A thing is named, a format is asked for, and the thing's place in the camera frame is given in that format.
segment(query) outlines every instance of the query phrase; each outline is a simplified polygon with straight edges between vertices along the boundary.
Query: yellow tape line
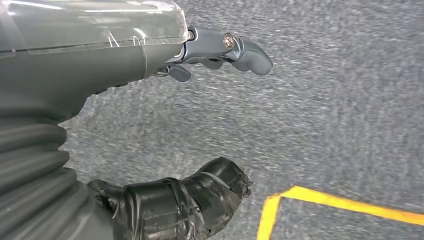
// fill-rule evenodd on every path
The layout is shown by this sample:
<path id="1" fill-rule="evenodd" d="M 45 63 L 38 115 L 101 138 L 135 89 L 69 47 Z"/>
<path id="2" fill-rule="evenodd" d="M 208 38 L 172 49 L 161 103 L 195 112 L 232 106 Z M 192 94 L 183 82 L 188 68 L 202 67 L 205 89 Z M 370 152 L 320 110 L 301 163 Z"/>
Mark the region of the yellow tape line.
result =
<path id="1" fill-rule="evenodd" d="M 260 217 L 256 237 L 257 240 L 271 239 L 271 234 L 273 232 L 277 212 L 280 206 L 280 198 L 297 199 L 305 202 L 327 205 L 339 209 L 346 209 L 386 219 L 424 226 L 424 214 L 376 206 L 311 190 L 301 186 L 294 186 L 283 193 L 277 193 L 266 198 L 262 208 L 262 216 Z"/>

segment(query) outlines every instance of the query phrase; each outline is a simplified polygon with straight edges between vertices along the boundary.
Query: floor marking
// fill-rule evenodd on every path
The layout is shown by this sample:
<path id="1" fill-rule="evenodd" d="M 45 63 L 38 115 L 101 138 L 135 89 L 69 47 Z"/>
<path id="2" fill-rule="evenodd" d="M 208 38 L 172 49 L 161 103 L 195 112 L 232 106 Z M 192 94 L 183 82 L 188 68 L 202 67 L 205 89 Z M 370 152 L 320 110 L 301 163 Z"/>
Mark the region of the floor marking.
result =
<path id="1" fill-rule="evenodd" d="M 285 192 L 277 193 L 266 198 L 262 208 L 262 216 L 260 217 L 256 240 L 271 239 L 281 198 L 302 200 L 305 202 L 327 205 L 339 209 L 346 209 L 386 219 L 424 226 L 424 214 L 372 205 L 311 190 L 301 186 L 294 186 Z"/>

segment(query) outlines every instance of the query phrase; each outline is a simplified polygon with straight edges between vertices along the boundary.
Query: black electrical tape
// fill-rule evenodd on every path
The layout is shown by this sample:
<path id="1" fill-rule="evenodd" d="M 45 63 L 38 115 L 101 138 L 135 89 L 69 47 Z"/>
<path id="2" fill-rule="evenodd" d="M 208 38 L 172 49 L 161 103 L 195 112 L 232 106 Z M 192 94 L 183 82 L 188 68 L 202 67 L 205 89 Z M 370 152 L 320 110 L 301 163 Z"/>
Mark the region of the black electrical tape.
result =
<path id="1" fill-rule="evenodd" d="M 222 229 L 249 196 L 247 175 L 220 157 L 182 180 L 164 178 L 124 187 L 88 184 L 113 213 L 116 236 L 131 240 L 204 240 Z"/>

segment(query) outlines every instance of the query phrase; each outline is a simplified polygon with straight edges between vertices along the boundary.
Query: carpeted floor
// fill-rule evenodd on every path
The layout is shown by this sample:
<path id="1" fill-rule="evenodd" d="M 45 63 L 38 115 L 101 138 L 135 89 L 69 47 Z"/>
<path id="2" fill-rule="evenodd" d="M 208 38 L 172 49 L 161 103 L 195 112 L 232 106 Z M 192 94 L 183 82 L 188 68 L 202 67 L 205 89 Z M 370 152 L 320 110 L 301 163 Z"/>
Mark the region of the carpeted floor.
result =
<path id="1" fill-rule="evenodd" d="M 225 156 L 254 181 L 215 240 L 254 240 L 266 196 L 300 185 L 424 212 L 422 19 L 415 0 L 177 0 L 193 25 L 256 41 L 265 77 L 191 66 L 91 97 L 65 123 L 83 181 L 181 178 Z M 418 240 L 424 227 L 285 200 L 274 240 Z"/>

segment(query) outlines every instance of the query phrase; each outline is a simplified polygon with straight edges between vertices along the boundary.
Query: metal screw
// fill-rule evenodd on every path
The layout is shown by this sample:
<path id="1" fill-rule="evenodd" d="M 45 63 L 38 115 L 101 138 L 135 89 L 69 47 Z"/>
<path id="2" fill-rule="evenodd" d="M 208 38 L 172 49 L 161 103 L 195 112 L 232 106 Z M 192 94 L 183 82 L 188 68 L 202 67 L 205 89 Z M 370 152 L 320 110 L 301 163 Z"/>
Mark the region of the metal screw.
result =
<path id="1" fill-rule="evenodd" d="M 235 43 L 234 43 L 233 35 L 231 35 L 230 33 L 226 33 L 224 35 L 224 46 L 225 46 L 225 48 L 231 50 L 231 49 L 234 48 L 234 45 L 235 45 Z"/>
<path id="2" fill-rule="evenodd" d="M 194 40 L 194 39 L 195 39 L 195 33 L 189 30 L 188 31 L 188 40 L 191 41 L 191 40 Z"/>

